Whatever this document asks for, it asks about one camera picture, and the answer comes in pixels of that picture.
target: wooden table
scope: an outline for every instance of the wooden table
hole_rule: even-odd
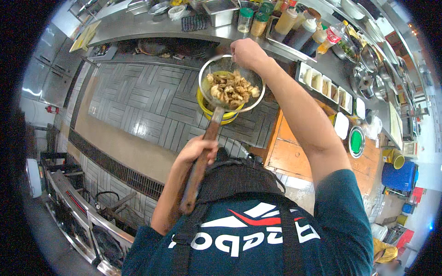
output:
[[[323,104],[319,104],[325,109],[324,111],[327,114],[332,112],[327,110],[327,107]],[[312,181],[312,172],[307,156],[290,130],[281,110],[278,112],[267,148],[253,147],[250,149],[250,152],[261,156],[264,167],[269,170]],[[376,148],[375,141],[368,138],[366,139],[365,149],[361,157],[354,159],[348,153],[348,158],[358,180],[358,186],[362,195],[370,194],[380,153],[381,150]]]

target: stainless steel cabinet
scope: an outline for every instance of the stainless steel cabinet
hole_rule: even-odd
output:
[[[71,77],[51,68],[46,78],[40,101],[63,107],[71,82]]]
[[[22,84],[22,96],[38,101],[49,72],[49,66],[32,57],[26,69]]]
[[[55,69],[71,77],[74,76],[81,62],[81,58],[77,54],[69,53],[72,44],[74,44],[74,42],[70,38],[66,38],[52,65]]]
[[[57,26],[50,23],[40,37],[33,55],[44,63],[52,65],[65,39],[66,35]]]

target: fried pork rind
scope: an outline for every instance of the fried pork rind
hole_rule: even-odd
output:
[[[229,72],[227,75],[208,74],[207,80],[211,86],[210,94],[228,104],[232,110],[247,103],[250,96],[257,98],[261,93],[257,86],[252,86],[244,77],[241,77],[239,71]]]

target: teal t-shirt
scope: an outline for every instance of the teal t-shirt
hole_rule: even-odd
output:
[[[321,181],[314,217],[302,208],[290,211],[301,253],[293,258],[308,275],[370,274],[372,235],[352,171],[339,170]],[[171,239],[182,223],[183,218],[164,237],[140,227],[122,275],[171,275]],[[283,236],[276,205],[259,198],[214,203],[191,244],[189,275],[281,275]]]

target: mesh strainer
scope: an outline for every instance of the mesh strainer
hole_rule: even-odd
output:
[[[210,94],[210,83],[207,80],[207,74],[213,74],[216,72],[231,72],[239,71],[241,76],[244,77],[247,81],[249,81],[253,86],[257,86],[261,94],[257,98],[250,97],[249,101],[244,104],[243,108],[240,110],[231,110],[229,109],[229,105],[221,102],[218,98],[213,97]],[[206,100],[212,104],[213,106],[220,106],[224,109],[224,112],[244,112],[255,107],[261,99],[264,97],[264,92],[266,88],[266,83],[261,77],[256,74],[254,71],[250,69],[246,69],[244,67],[239,66],[238,64],[232,61],[232,55],[223,55],[217,56],[213,59],[209,60],[204,64],[199,72],[199,90]]]
[[[242,77],[249,81],[253,86],[258,86],[261,94],[257,98],[250,97],[249,102],[245,103],[240,110],[230,110],[229,106],[221,102],[218,98],[213,97],[210,94],[210,83],[207,80],[207,74],[216,72],[232,72],[238,70]],[[250,69],[240,67],[238,64],[232,62],[231,55],[217,56],[210,61],[206,62],[199,72],[199,90],[201,94],[206,98],[207,102],[215,106],[215,110],[210,119],[209,126],[206,129],[203,139],[215,140],[220,127],[221,119],[224,112],[244,112],[255,107],[263,98],[266,84],[261,77]],[[204,172],[207,167],[207,154],[209,150],[205,149],[196,160],[190,172],[190,176],[187,178],[186,189],[184,190],[184,196],[181,200],[180,210],[184,214],[192,213],[195,207],[196,197],[199,192],[200,183],[204,177]]]

